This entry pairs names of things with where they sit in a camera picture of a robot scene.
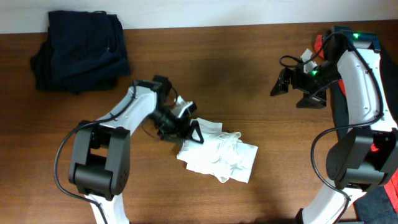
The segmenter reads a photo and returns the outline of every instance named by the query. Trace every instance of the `white cloth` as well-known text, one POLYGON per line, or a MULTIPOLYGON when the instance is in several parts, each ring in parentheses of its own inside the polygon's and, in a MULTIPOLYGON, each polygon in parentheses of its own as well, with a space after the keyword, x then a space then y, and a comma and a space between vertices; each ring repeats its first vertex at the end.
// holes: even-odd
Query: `white cloth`
MULTIPOLYGON (((239 132, 222 132, 222 123, 196 120, 205 142, 186 140, 177 159, 185 161, 188 170, 214 175, 221 183, 229 178, 248 183, 258 147, 239 140, 239 132)), ((196 131, 192 138, 199 140, 196 131)))

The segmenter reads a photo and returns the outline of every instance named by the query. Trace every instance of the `red component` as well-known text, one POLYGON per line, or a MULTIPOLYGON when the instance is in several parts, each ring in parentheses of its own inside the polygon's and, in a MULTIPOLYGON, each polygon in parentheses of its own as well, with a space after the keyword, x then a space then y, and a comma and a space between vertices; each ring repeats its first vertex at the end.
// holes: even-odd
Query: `red component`
MULTIPOLYGON (((313 48, 315 49, 316 52, 318 52, 322 47, 322 35, 317 35, 317 39, 315 40, 315 44, 313 48)), ((323 56, 323 50, 319 54, 319 57, 325 59, 325 56, 323 56)))
POLYGON ((384 186, 392 207, 398 213, 398 171, 391 177, 391 180, 384 186))
POLYGON ((372 146, 371 146, 371 151, 372 151, 372 152, 377 152, 378 150, 379 150, 379 148, 376 147, 374 144, 372 144, 372 146))
POLYGON ((344 86, 343 81, 339 80, 338 85, 340 86, 340 90, 343 92, 344 96, 346 97, 346 87, 344 86))

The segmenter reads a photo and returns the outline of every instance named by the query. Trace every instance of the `dark navy garment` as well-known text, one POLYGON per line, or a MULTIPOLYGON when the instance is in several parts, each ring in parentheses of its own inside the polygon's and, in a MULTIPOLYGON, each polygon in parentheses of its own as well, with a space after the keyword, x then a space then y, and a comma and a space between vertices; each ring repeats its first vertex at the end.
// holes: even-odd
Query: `dark navy garment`
POLYGON ((398 214, 394 211, 384 187, 366 194, 355 202, 358 218, 365 224, 395 224, 398 214))
POLYGON ((30 63, 36 89, 107 90, 131 73, 123 28, 105 12, 49 12, 49 35, 30 63))

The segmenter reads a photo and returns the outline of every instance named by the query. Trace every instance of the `wooden tabletop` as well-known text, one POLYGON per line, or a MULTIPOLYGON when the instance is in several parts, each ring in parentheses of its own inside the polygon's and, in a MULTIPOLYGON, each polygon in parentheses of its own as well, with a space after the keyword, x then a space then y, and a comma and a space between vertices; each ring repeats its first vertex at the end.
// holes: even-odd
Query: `wooden tabletop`
MULTIPOLYGON (((354 30, 379 34, 398 61, 398 21, 343 22, 354 30)), ((297 109, 302 92, 270 97, 285 54, 311 49, 315 34, 332 23, 188 29, 125 30, 134 72, 110 91, 80 95, 35 90, 29 58, 46 34, 0 35, 0 222, 94 223, 91 207, 59 191, 53 160, 62 138, 83 119, 106 114, 126 94, 133 79, 167 76, 198 116, 239 131, 259 147, 248 184, 185 169, 178 146, 155 141, 137 129, 131 139, 131 169, 123 192, 133 223, 238 223, 257 218, 293 218, 322 183, 310 163, 310 145, 333 126, 330 105, 297 109)), ((146 128, 154 132, 150 123, 146 128)), ((325 175, 328 150, 336 135, 317 145, 316 162, 325 175)), ((72 141, 60 162, 61 183, 73 192, 67 172, 72 141)), ((345 218, 355 218, 350 208, 345 218)))

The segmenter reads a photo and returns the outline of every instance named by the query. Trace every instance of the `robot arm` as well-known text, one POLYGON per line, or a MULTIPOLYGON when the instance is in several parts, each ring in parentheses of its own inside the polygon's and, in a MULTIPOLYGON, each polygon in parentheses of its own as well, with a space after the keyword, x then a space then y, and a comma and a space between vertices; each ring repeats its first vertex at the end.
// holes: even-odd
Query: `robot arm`
MULTIPOLYGON (((312 62, 293 70, 283 69, 271 96, 287 93, 289 84, 292 84, 293 89, 304 92, 303 99, 297 103, 298 108, 324 108, 329 84, 343 80, 349 124, 369 123, 351 128, 330 149, 326 159, 327 182, 350 197, 350 206, 367 192, 386 184, 398 168, 397 124, 384 96, 377 36, 354 33, 349 27, 336 26, 324 35, 323 44, 327 61, 319 66, 312 62), (347 41, 352 42, 360 55, 347 41), (376 83, 360 57, 373 70, 376 83), (382 116, 373 123, 379 114, 382 116), (377 152, 371 151, 374 146, 379 149, 377 152)), ((296 222, 334 223, 344 212, 346 203, 343 194, 324 185, 314 201, 299 211, 296 222)))
MULTIPOLYGON (((190 122, 197 109, 194 102, 184 102, 174 108, 164 106, 171 88, 172 84, 165 77, 136 81, 111 112, 99 119, 109 121, 76 133, 69 182, 77 186, 79 193, 101 205, 108 223, 129 223, 124 213, 122 191, 130 171, 130 135, 146 117, 154 121, 161 139, 204 142, 198 123, 190 122), (192 138, 194 131, 199 139, 192 138), (93 153, 100 147, 108 149, 106 157, 93 153)), ((97 223, 104 223, 97 206, 91 206, 97 223)))

